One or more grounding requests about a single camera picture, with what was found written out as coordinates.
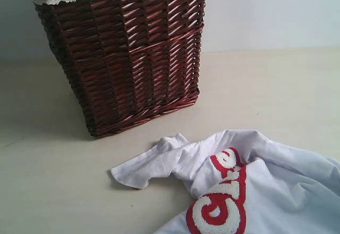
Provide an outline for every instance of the brown wicker basket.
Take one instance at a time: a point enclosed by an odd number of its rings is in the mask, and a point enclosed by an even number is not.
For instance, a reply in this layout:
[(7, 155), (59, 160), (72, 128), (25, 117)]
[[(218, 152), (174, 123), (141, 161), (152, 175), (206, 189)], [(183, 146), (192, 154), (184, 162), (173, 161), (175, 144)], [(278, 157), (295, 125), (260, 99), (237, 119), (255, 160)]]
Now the brown wicker basket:
[(92, 136), (195, 103), (204, 6), (205, 0), (36, 5)]

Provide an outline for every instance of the white wall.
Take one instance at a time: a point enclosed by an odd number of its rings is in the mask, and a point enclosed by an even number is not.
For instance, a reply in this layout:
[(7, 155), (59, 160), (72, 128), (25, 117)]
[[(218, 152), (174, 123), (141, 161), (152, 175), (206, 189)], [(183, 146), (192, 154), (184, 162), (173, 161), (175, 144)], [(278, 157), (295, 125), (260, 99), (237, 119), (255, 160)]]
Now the white wall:
[[(1, 0), (0, 59), (50, 55), (31, 0)], [(207, 0), (203, 51), (340, 45), (340, 0)]]

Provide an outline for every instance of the wicker basket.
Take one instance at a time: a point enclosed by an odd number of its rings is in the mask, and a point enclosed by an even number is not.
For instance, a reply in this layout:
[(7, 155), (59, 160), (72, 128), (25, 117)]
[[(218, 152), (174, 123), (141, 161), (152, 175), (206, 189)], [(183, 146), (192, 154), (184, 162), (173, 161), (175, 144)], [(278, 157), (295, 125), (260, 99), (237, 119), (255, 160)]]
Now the wicker basket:
[(36, 5), (92, 136), (195, 103), (204, 6), (205, 0)]

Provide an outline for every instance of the table surface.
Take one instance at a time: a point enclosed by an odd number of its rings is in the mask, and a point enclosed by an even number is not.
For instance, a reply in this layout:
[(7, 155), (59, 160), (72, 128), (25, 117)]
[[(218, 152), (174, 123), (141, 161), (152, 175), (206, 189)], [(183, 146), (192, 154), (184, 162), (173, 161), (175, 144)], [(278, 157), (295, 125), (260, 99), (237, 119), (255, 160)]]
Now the table surface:
[(339, 62), (340, 48), (202, 54), (195, 106), (96, 141), (56, 61), (0, 63), (0, 233), (152, 233), (190, 205), (184, 186), (132, 190), (107, 170), (178, 132), (256, 129), (339, 161)]

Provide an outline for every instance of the white t-shirt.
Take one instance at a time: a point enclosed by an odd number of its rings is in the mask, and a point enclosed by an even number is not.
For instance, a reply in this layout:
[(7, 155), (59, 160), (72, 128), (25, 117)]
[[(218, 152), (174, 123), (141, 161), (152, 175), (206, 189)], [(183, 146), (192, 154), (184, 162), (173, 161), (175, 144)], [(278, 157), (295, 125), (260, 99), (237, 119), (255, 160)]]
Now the white t-shirt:
[(174, 174), (197, 198), (156, 234), (340, 233), (340, 164), (255, 131), (164, 137), (111, 173), (141, 189)]

